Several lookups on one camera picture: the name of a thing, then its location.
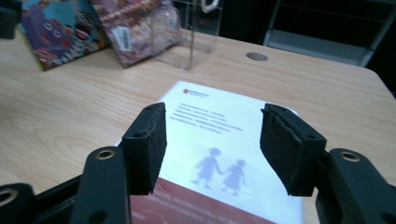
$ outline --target child silhouette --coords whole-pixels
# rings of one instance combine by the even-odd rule
[[[205,187],[207,189],[210,189],[209,187],[209,182],[212,180],[213,173],[215,170],[222,175],[222,172],[219,168],[218,161],[216,160],[216,157],[220,155],[220,150],[216,147],[212,147],[209,149],[209,154],[210,156],[207,156],[203,158],[197,165],[196,167],[201,169],[201,171],[198,174],[198,177],[196,180],[192,180],[191,182],[199,185],[201,180],[205,181]]]
[[[239,190],[241,189],[241,182],[246,185],[245,174],[243,168],[246,162],[243,160],[237,160],[235,165],[230,166],[226,174],[227,177],[224,179],[224,188],[221,190],[227,191],[228,189],[233,189],[233,195],[238,196]]]

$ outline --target dark floor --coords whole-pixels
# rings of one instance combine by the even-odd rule
[[[276,0],[225,0],[219,35],[262,45]],[[353,0],[283,0],[275,26],[302,35],[311,35],[357,46],[369,45],[390,12],[389,6],[357,5]],[[329,8],[334,14],[323,16],[313,10],[302,13],[295,7]],[[352,17],[339,19],[343,13]],[[396,21],[380,42],[367,68],[375,71],[395,96],[396,93]]]

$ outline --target book cover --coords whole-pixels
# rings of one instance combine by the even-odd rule
[[[131,196],[131,208],[134,224],[273,223],[162,178],[149,196]]]
[[[174,220],[161,223],[303,223],[303,199],[288,196],[260,150],[265,101],[179,81],[160,102],[168,145],[154,198],[141,200]]]
[[[92,5],[124,68],[177,42],[179,15],[170,0],[92,0]]]
[[[88,0],[25,0],[20,29],[42,70],[108,45]]]

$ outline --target wooden table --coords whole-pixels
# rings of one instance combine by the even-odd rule
[[[220,38],[190,71],[153,60],[123,69],[105,49],[42,72],[20,36],[0,40],[0,185],[39,193],[81,174],[91,151],[114,145],[178,80],[293,108],[327,150],[362,153],[396,185],[396,101],[370,70]],[[306,222],[317,223],[315,197],[305,201]]]

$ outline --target clear acrylic box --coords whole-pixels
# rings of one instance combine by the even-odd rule
[[[173,7],[178,13],[179,21],[175,23],[171,8],[157,13],[153,20],[154,38],[153,59],[189,70],[200,62],[215,47],[222,13],[222,0],[175,0]],[[178,29],[176,44],[168,47],[161,39],[155,38],[159,32],[159,22],[167,22],[173,29]]]

